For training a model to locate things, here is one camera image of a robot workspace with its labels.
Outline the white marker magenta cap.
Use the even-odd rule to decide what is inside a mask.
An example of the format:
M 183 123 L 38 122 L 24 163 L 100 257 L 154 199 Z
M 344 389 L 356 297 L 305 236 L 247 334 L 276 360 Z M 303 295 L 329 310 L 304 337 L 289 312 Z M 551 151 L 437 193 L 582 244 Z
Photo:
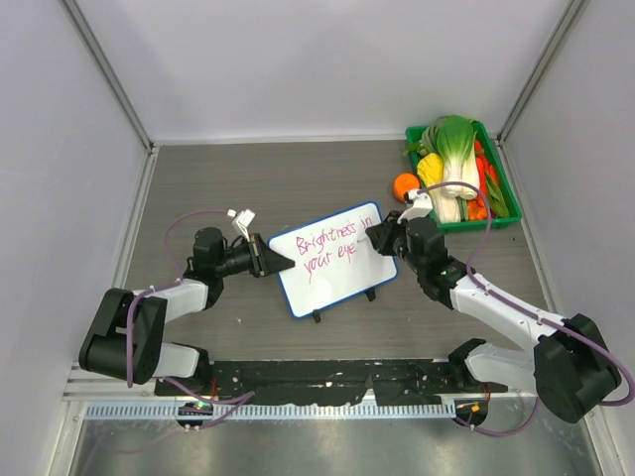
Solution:
M 380 223 L 367 227 L 357 241 L 368 241 L 374 249 L 381 249 L 392 244 L 400 229 L 397 223 L 400 214 L 399 210 L 390 211 Z

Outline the blue framed whiteboard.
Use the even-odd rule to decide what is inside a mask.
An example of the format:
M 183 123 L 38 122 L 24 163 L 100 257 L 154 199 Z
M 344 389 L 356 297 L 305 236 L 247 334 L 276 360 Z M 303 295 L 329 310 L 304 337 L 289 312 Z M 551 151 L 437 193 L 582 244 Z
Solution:
M 279 280 L 291 315 L 309 317 L 398 275 L 396 261 L 376 253 L 363 231 L 382 221 L 378 204 L 366 201 L 271 237 L 268 246 L 296 262 Z

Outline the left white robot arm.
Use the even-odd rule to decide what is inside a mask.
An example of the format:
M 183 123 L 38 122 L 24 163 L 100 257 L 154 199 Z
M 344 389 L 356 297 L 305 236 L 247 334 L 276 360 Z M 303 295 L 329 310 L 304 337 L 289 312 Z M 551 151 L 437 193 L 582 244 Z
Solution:
M 174 282 L 143 291 L 108 290 L 97 309 L 78 354 L 79 367 L 141 385 L 155 377 L 176 377 L 189 395 L 203 394 L 211 372 L 201 365 L 205 353 L 164 341 L 166 324 L 213 307 L 224 279 L 248 273 L 255 278 L 279 274 L 295 261 L 272 250 L 258 233 L 232 244 L 214 227 L 194 235 L 187 268 Z

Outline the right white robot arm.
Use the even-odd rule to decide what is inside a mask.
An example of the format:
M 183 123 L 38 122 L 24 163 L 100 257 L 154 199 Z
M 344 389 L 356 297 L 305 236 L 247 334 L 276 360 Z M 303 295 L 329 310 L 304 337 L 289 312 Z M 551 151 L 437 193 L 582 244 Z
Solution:
M 457 390 L 468 392 L 481 382 L 517 388 L 569 423 L 597 406 L 612 405 L 609 396 L 621 385 L 628 391 L 617 403 L 633 400 L 632 376 L 608 351 L 589 317 L 565 318 L 494 286 L 448 252 L 431 218 L 408 220 L 393 211 L 365 235 L 379 255 L 405 262 L 428 298 L 486 323 L 517 345 L 515 351 L 481 340 L 464 346 L 463 357 L 447 368 Z

